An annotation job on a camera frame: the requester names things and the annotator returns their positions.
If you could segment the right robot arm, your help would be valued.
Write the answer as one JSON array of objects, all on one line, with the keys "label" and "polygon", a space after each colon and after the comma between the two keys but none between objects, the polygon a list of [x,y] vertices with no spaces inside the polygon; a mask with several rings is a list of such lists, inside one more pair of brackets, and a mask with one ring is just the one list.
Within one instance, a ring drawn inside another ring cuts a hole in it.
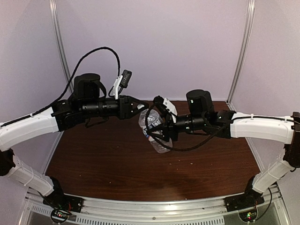
[{"label": "right robot arm", "polygon": [[167,99],[157,96],[153,100],[165,119],[164,123],[147,126],[145,133],[158,143],[177,141],[181,132],[193,133],[201,130],[208,135],[200,144],[185,148],[199,148],[213,137],[257,138],[278,141],[284,144],[284,154],[276,162],[249,180],[248,187],[240,197],[240,203],[250,207],[273,183],[300,166],[300,114],[272,117],[244,114],[236,111],[214,110],[211,95],[206,90],[192,90],[186,94],[189,114],[178,115],[176,107]]}]

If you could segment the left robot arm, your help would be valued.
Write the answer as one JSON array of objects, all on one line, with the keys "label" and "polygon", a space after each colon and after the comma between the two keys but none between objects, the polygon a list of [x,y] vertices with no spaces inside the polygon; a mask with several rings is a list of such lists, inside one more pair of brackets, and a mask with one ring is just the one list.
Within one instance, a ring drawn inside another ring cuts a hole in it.
[{"label": "left robot arm", "polygon": [[12,147],[32,138],[48,133],[62,132],[84,123],[91,127],[90,119],[101,117],[107,120],[117,117],[130,119],[149,105],[131,96],[120,95],[119,88],[126,88],[131,72],[125,70],[118,76],[114,85],[113,97],[106,96],[106,89],[100,81],[100,75],[86,73],[75,77],[74,91],[66,100],[59,100],[49,108],[18,118],[0,125],[0,174],[12,177],[24,186],[38,191],[57,208],[67,204],[59,182],[42,175],[21,161],[12,151]]}]

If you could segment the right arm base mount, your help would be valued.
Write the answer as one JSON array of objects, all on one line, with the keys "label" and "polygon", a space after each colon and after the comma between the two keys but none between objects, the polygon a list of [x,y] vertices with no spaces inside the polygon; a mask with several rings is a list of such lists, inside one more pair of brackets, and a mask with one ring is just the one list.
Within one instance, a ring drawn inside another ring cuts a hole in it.
[{"label": "right arm base mount", "polygon": [[227,212],[242,210],[264,203],[262,193],[253,190],[253,180],[254,176],[249,179],[243,194],[229,196],[224,199]]}]

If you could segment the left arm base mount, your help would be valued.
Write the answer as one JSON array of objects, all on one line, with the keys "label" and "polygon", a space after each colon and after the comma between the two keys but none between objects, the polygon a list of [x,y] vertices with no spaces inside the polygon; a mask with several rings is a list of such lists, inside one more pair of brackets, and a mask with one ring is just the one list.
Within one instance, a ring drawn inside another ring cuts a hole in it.
[{"label": "left arm base mount", "polygon": [[50,179],[53,182],[53,192],[48,196],[42,195],[43,203],[54,209],[80,213],[83,206],[83,199],[65,194],[60,182],[54,177],[50,177]]}]

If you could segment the white water bottle cap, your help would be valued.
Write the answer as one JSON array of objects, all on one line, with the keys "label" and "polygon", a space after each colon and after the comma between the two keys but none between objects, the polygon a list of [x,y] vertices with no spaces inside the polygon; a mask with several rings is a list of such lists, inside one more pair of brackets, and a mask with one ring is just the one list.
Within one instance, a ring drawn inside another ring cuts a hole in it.
[{"label": "white water bottle cap", "polygon": [[137,109],[138,109],[138,110],[140,110],[140,109],[142,109],[142,108],[144,108],[144,105],[142,105],[142,104],[139,104],[139,105],[137,106]]}]

